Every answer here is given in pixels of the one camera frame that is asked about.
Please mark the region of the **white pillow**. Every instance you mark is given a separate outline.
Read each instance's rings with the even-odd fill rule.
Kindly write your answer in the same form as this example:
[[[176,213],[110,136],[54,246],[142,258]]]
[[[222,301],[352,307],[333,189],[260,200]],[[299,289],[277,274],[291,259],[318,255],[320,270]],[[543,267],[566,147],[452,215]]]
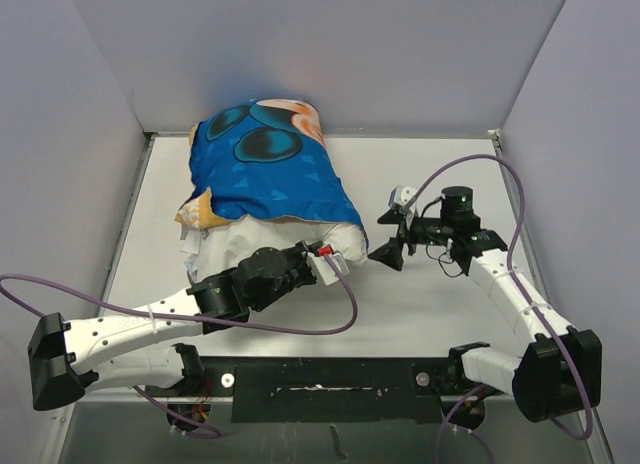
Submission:
[[[227,225],[204,230],[184,228],[181,252],[193,283],[236,266],[263,247],[287,249],[298,242],[321,242],[356,267],[367,260],[364,230],[350,223],[307,222],[294,218],[258,220],[245,216]]]

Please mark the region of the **blue yellow Mickey pillowcase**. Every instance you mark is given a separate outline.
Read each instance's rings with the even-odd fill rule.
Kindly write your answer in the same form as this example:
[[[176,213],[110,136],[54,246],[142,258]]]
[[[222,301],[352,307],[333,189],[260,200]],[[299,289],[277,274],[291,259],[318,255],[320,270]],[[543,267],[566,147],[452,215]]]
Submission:
[[[353,262],[368,238],[326,149],[309,103],[251,100],[192,127],[192,193],[175,219],[187,229],[227,226],[245,217],[326,226],[322,241]]]

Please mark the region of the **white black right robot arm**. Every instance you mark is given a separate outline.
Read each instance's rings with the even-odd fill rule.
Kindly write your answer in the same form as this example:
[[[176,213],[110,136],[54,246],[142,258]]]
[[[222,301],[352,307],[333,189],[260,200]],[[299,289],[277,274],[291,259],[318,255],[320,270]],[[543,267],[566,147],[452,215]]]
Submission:
[[[378,221],[397,231],[370,259],[399,271],[405,254],[415,254],[420,246],[442,247],[462,275],[488,295],[519,343],[508,352],[483,342],[451,348],[448,388],[466,393],[478,384],[492,387],[513,396],[531,422],[599,405],[600,339],[591,330],[577,330],[509,263],[507,244],[475,214],[472,189],[443,189],[435,201],[437,217],[419,215],[410,202],[415,194],[406,186],[391,192],[389,209]]]

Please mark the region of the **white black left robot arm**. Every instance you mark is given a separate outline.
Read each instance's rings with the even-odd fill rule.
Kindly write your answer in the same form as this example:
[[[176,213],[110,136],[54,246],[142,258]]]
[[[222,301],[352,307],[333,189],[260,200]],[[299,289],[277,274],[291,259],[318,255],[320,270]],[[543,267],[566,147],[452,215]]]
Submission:
[[[251,312],[320,281],[324,258],[333,253],[320,242],[283,250],[263,247],[235,267],[123,315],[41,317],[27,347],[34,409],[61,408],[93,385],[106,386],[109,371],[120,366],[125,354],[247,323]]]

